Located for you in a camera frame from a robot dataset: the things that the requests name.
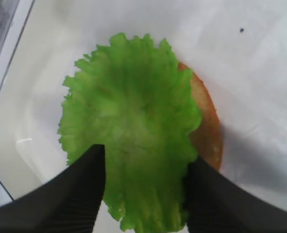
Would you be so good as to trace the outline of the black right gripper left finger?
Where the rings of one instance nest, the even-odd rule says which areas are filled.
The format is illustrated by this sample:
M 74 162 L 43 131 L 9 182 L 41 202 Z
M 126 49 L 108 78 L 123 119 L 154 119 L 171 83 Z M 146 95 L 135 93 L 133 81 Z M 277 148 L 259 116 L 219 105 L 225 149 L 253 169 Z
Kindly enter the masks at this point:
M 0 233 L 91 233 L 105 187 L 104 145 L 29 194 L 0 207 Z

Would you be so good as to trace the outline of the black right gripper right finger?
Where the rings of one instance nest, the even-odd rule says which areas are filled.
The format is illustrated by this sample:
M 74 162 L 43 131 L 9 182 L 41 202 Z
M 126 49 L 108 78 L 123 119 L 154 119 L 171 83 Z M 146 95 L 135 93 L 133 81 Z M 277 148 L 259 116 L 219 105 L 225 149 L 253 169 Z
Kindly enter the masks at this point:
M 190 233 L 287 233 L 287 212 L 233 184 L 203 158 L 184 178 Z

